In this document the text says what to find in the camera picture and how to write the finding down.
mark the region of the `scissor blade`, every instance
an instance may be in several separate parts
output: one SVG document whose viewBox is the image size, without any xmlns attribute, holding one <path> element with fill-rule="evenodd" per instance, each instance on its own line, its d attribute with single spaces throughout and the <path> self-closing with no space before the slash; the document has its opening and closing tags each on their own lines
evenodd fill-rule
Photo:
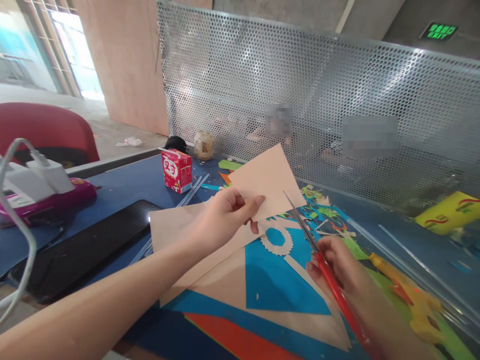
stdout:
<svg viewBox="0 0 480 360">
<path fill-rule="evenodd" d="M 293 217 L 295 218 L 295 220 L 298 222 L 301 229 L 303 230 L 303 235 L 305 236 L 305 239 L 310 243 L 311 248 L 313 250 L 315 250 L 316 252 L 318 252 L 319 251 L 319 246 L 317 245 L 317 242 L 315 241 L 315 239 L 312 236 L 312 234 L 310 233 L 310 231 L 308 231 L 305 223 L 302 221 L 302 218 L 300 217 L 299 212 L 295 208 L 294 203 L 292 202 L 292 200 L 290 200 L 289 196 L 287 195 L 287 193 L 285 191 L 283 193 L 285 194 L 288 202 L 290 203 L 290 205 L 292 207 L 291 213 L 293 214 Z"/>
</svg>

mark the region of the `metal mesh partition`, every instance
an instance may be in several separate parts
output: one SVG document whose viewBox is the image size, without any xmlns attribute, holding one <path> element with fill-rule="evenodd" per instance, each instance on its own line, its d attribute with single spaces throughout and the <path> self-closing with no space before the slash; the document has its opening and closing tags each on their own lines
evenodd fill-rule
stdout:
<svg viewBox="0 0 480 360">
<path fill-rule="evenodd" d="M 170 133 L 248 161 L 282 142 L 294 174 L 405 209 L 480 184 L 480 62 L 158 2 Z M 290 104 L 291 138 L 265 137 Z M 343 158 L 343 116 L 397 116 L 398 157 Z"/>
</svg>

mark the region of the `scissors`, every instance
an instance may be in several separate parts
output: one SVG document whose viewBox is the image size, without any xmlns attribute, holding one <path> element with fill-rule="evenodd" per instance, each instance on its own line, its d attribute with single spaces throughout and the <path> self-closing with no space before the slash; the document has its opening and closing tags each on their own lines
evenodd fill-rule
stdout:
<svg viewBox="0 0 480 360">
<path fill-rule="evenodd" d="M 316 260 L 318 261 L 318 267 L 328 287 L 330 288 L 330 291 L 333 294 L 333 297 L 337 302 L 338 307 L 340 308 L 343 316 L 345 317 L 345 320 L 350 325 L 353 333 L 355 334 L 356 338 L 358 339 L 358 341 L 360 342 L 361 346 L 363 347 L 365 352 L 368 354 L 368 356 L 371 359 L 380 359 L 380 355 L 377 353 L 376 349 L 373 347 L 369 338 L 365 335 L 364 329 L 360 325 L 355 313 L 350 308 L 349 304 L 347 303 L 347 300 L 345 300 L 344 294 L 340 289 L 340 285 L 337 282 L 337 279 L 335 279 L 335 274 L 332 267 L 325 259 L 324 254 L 320 251 L 319 245 L 315 241 L 315 238 L 313 237 L 313 235 L 310 233 L 310 231 L 307 230 L 307 227 L 305 223 L 302 221 L 302 219 L 300 218 L 300 214 L 295 208 L 294 203 L 292 202 L 292 200 L 290 200 L 289 196 L 285 191 L 283 193 L 285 194 L 286 198 L 288 199 L 288 202 L 292 207 L 291 213 L 293 214 L 293 217 L 296 219 L 296 221 L 300 225 L 301 229 L 303 230 L 305 239 L 308 241 L 311 248 L 315 252 L 315 257 L 316 257 Z"/>
</svg>

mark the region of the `chair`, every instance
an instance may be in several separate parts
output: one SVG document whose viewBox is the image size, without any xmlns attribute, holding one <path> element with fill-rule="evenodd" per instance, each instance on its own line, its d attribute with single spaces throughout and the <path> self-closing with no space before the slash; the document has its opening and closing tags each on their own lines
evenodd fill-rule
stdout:
<svg viewBox="0 0 480 360">
<path fill-rule="evenodd" d="M 0 103 L 0 154 L 5 156 L 16 138 L 25 138 L 48 159 L 65 168 L 100 160 L 90 125 L 80 115 L 58 107 L 26 102 Z M 21 145 L 17 163 L 30 161 Z"/>
</svg>

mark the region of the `blue tabletop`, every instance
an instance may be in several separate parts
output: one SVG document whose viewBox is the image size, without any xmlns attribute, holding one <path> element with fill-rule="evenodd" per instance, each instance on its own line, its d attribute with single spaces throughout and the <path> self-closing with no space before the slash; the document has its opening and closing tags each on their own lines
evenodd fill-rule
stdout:
<svg viewBox="0 0 480 360">
<path fill-rule="evenodd" d="M 218 162 L 222 158 L 199 163 L 193 161 L 193 175 L 204 176 L 209 174 L 207 184 L 223 185 L 223 180 L 219 175 Z M 79 231 L 97 223 L 98 221 L 114 214 L 125 208 L 133 202 L 145 199 L 161 208 L 175 207 L 185 196 L 179 195 L 168 189 L 164 185 L 162 161 L 159 155 L 153 156 L 114 170 L 93 176 L 89 179 L 92 184 L 101 186 L 97 192 L 97 199 L 91 206 L 80 210 L 71 226 L 63 235 L 62 240 L 78 233 Z M 356 220 L 365 229 L 367 229 L 379 241 L 391 249 L 397 256 L 405 261 L 419 275 L 426 279 L 432 286 L 448 293 L 424 268 L 408 255 L 404 249 L 388 236 L 380 227 L 383 225 L 389 232 L 397 237 L 405 247 L 413 252 L 427 267 L 433 271 L 439 278 L 445 282 L 450 290 L 454 291 L 461 301 L 470 306 L 480 304 L 480 288 L 472 286 L 474 279 L 480 276 L 480 264 L 467 256 L 461 249 L 452 245 L 445 236 L 436 235 L 414 222 L 408 221 L 403 216 L 394 212 L 382 209 L 376 205 L 364 201 L 352 199 L 350 197 L 332 192 L 323 191 L 329 195 L 332 204 L 342 209 L 349 217 Z M 190 204 L 196 204 L 206 201 L 216 192 L 209 189 L 200 189 L 190 201 Z M 58 232 L 57 228 L 49 226 L 39 226 L 32 229 L 37 240 L 38 246 L 48 243 Z M 16 228 L 8 228 L 0 231 L 0 275 L 7 272 L 15 264 L 23 260 L 28 253 L 28 245 L 21 233 Z M 98 281 L 124 267 L 126 267 L 135 255 L 140 251 L 146 241 L 150 238 L 146 235 L 136 244 L 132 245 L 118 258 L 111 263 L 105 264 L 104 268 L 88 284 Z M 369 251 L 380 252 L 369 241 L 363 239 L 359 244 Z M 471 273 L 463 273 L 450 265 L 450 261 L 461 260 L 471 267 Z M 153 307 L 150 309 L 127 334 L 130 341 L 139 343 L 144 348 L 155 351 L 160 343 L 166 344 L 171 337 L 174 337 L 176 330 L 191 331 L 196 334 L 195 342 L 205 351 L 216 358 L 228 359 L 230 353 L 223 351 L 222 347 L 214 341 L 207 341 L 207 336 L 199 330 L 195 330 L 191 323 L 184 318 L 178 317 L 167 310 Z M 165 323 L 172 323 L 171 331 L 163 331 L 164 337 L 160 341 L 158 332 L 159 323 L 155 319 L 160 319 Z M 182 347 L 181 357 L 196 356 L 195 351 L 198 347 Z M 168 353 L 162 353 L 163 356 L 170 356 Z"/>
</svg>

